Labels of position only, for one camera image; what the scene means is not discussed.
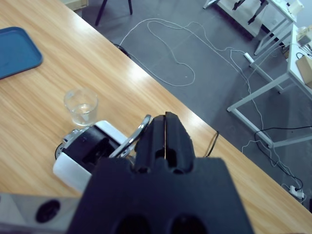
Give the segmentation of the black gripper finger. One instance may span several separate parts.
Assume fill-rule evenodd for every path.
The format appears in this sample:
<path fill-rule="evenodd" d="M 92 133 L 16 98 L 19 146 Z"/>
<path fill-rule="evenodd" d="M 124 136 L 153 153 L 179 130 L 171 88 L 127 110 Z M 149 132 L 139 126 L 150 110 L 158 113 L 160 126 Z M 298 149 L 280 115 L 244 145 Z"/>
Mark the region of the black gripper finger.
<path fill-rule="evenodd" d="M 159 158 L 165 156 L 165 116 L 153 118 L 135 147 L 136 172 L 150 172 Z"/>
<path fill-rule="evenodd" d="M 195 152 L 192 140 L 179 117 L 165 113 L 165 158 L 175 173 L 188 173 L 193 169 Z"/>

